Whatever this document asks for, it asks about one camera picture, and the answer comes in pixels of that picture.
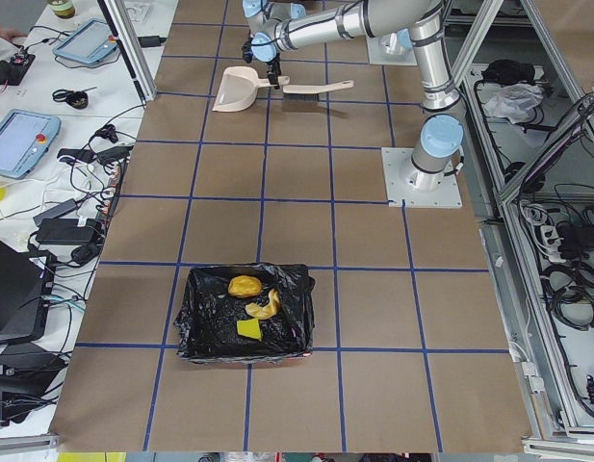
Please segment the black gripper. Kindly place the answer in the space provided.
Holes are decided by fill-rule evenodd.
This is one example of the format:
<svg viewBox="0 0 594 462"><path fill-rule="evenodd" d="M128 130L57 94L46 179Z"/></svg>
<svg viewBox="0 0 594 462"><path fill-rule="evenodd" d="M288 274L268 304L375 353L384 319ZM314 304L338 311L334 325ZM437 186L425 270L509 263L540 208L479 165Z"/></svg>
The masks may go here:
<svg viewBox="0 0 594 462"><path fill-rule="evenodd" d="M265 63L271 86L275 90L279 90L281 88L281 63L280 52L275 44L275 39L264 32L258 32L245 40L242 45L242 57L247 64L251 64L254 60Z"/></svg>

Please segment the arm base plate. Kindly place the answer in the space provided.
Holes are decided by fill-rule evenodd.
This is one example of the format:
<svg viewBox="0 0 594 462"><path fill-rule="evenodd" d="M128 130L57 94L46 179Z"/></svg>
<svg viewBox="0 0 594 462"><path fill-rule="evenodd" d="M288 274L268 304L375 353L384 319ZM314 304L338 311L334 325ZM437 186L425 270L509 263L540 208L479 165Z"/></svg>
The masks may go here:
<svg viewBox="0 0 594 462"><path fill-rule="evenodd" d="M412 163L412 148L383 147L381 160L390 207L459 209L462 199L452 160L437 173L424 173Z"/></svg>
<svg viewBox="0 0 594 462"><path fill-rule="evenodd" d="M416 66L407 29L379 38L366 38L370 64Z"/></svg>

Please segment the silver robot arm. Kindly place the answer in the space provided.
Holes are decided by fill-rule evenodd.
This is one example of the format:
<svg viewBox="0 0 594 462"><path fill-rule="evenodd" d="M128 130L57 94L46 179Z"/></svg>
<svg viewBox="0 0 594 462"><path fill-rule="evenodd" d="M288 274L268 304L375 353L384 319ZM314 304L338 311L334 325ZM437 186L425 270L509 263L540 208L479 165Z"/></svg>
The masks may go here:
<svg viewBox="0 0 594 462"><path fill-rule="evenodd" d="M463 138L460 123L443 111L459 101L447 60L441 1L355 1L308 14L300 4L244 1L249 39L244 60L267 65L271 84L279 86L280 54L306 46L366 36L370 39L407 30L425 93L433 113L401 175L412 189L429 192L447 176L445 169Z"/></svg>
<svg viewBox="0 0 594 462"><path fill-rule="evenodd" d="M271 21L298 19L306 16L305 7L298 3L268 0L243 0L242 8L251 31L258 31Z"/></svg>

